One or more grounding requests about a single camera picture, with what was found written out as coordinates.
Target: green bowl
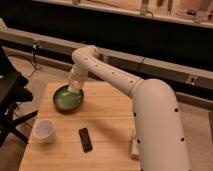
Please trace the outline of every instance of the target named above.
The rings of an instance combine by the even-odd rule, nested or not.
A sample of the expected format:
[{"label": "green bowl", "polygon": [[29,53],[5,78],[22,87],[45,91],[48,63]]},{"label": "green bowl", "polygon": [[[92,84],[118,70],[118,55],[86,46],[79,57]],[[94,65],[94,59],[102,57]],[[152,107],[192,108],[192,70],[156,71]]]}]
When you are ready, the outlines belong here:
[{"label": "green bowl", "polygon": [[73,93],[68,91],[68,85],[65,85],[56,90],[53,103],[58,110],[70,111],[81,105],[83,98],[83,90],[80,90],[79,93]]}]

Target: floor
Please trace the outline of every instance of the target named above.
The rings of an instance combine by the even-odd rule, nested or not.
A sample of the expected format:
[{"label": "floor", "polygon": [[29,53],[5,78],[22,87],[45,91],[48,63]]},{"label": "floor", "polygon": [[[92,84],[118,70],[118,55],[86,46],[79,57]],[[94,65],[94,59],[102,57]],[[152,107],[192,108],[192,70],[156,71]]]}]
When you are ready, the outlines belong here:
[{"label": "floor", "polygon": [[[32,65],[23,59],[10,57],[14,66],[26,77],[33,71]],[[34,73],[29,78],[28,88],[33,92],[34,99],[30,103],[22,104],[19,116],[23,113],[38,109],[42,94],[48,82],[67,81],[68,72],[58,70],[48,66]],[[209,127],[208,110],[195,106],[179,103],[181,118],[187,140],[188,151],[192,166],[192,171],[212,171],[213,170],[213,144]],[[26,135],[30,134],[31,128],[23,124],[20,128]],[[25,150],[25,144],[10,135],[0,149],[0,171],[17,171]]]},{"label": "floor", "polygon": [[[28,61],[14,57],[10,57],[10,60],[17,68],[17,70],[21,71],[24,76],[27,77],[32,73],[33,67]],[[42,98],[42,94],[48,82],[66,82],[68,78],[68,72],[54,69],[48,66],[42,67],[42,70],[35,72],[34,75],[29,78],[30,82],[27,85],[27,88],[33,92],[34,98],[32,102],[21,104],[19,111],[16,111],[19,116],[38,109],[40,99]],[[29,135],[31,132],[31,128],[26,124],[23,124],[21,127],[19,127],[19,130],[24,132],[26,135]],[[18,170],[25,146],[25,143],[10,134],[0,149],[0,171]]]}]

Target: black object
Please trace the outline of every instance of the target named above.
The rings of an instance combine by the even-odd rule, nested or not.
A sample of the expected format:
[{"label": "black object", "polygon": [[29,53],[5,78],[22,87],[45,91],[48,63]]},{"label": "black object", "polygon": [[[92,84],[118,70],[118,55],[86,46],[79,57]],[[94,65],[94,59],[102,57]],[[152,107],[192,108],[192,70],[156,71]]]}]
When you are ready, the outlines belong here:
[{"label": "black object", "polygon": [[36,116],[37,111],[13,120],[13,111],[18,107],[16,102],[32,101],[32,93],[24,86],[28,80],[18,72],[6,57],[0,46],[0,147],[9,133],[15,134],[24,142],[28,138],[16,129],[16,126]]},{"label": "black object", "polygon": [[92,144],[89,137],[89,132],[87,128],[79,129],[79,135],[81,138],[82,147],[84,152],[88,152],[92,150]]}]

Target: cable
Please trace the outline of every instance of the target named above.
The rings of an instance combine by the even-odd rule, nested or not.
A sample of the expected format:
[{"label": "cable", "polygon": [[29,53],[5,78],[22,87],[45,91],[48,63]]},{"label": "cable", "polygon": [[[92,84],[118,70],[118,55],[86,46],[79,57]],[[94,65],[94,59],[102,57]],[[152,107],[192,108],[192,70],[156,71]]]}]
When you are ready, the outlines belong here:
[{"label": "cable", "polygon": [[146,57],[143,57],[143,60],[139,63],[138,68],[137,68],[137,72],[140,72],[140,69],[144,64],[145,59],[146,59]]},{"label": "cable", "polygon": [[[152,16],[152,21],[151,21],[151,26],[152,26],[152,22],[154,20],[154,14],[151,11],[147,11],[147,14],[151,14],[151,16]],[[146,57],[144,57],[143,60],[139,63],[138,68],[137,68],[137,72],[140,72],[140,69],[144,64],[145,59],[146,59]]]},{"label": "cable", "polygon": [[[15,113],[14,111],[13,111],[13,114],[17,117],[17,118],[21,118],[17,113]],[[31,128],[32,129],[32,126],[30,125],[30,124],[28,124],[27,122],[24,122],[24,124],[26,124],[29,128]]]}]

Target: chair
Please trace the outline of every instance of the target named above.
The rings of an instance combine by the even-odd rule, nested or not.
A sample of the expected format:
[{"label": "chair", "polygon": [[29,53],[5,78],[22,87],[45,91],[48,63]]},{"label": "chair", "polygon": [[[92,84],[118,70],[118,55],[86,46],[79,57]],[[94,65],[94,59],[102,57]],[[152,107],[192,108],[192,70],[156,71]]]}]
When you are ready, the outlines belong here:
[{"label": "chair", "polygon": [[18,72],[8,60],[0,46],[0,147],[9,133],[28,143],[28,138],[16,129],[16,126],[37,115],[37,111],[13,119],[17,102],[32,101],[32,93],[24,88],[28,80]]}]

